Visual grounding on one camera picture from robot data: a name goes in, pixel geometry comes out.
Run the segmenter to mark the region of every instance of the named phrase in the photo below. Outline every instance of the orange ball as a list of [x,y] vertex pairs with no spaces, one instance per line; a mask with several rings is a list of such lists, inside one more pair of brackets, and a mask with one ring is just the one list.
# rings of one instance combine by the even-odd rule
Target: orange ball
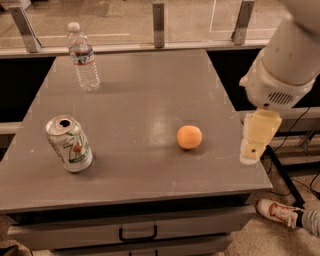
[[196,148],[202,141],[202,133],[196,126],[182,126],[177,133],[178,145],[184,149]]

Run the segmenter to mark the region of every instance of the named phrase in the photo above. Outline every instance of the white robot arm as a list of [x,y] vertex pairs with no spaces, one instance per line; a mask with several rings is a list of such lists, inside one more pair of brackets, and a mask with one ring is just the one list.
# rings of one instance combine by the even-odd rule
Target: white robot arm
[[320,1],[285,0],[284,4],[290,15],[240,80],[257,107],[244,120],[240,161],[245,164],[259,161],[278,130],[277,110],[292,108],[320,73]]

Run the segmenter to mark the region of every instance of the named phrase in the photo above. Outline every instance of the person's foot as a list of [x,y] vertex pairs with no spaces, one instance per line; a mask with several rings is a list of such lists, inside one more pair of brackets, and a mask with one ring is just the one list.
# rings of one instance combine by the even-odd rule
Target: person's foot
[[269,199],[260,199],[256,202],[257,211],[265,218],[276,222],[287,224],[288,227],[295,228],[299,213],[304,210],[279,204]]
[[13,256],[18,251],[18,245],[0,248],[0,256]]

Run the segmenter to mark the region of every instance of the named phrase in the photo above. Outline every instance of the aluminum can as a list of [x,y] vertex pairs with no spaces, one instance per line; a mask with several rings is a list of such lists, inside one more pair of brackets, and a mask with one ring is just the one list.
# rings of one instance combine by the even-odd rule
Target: aluminum can
[[64,168],[80,172],[92,162],[92,152],[79,122],[72,116],[62,115],[51,119],[46,125],[47,139]]

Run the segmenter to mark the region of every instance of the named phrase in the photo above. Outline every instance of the drawer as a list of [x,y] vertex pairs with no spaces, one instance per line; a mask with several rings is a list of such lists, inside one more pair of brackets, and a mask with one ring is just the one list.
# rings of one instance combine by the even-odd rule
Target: drawer
[[241,230],[252,206],[12,226],[8,234],[32,250],[150,242]]
[[92,247],[51,252],[52,256],[196,256],[214,255],[227,249],[230,236],[204,236],[154,241],[148,244]]

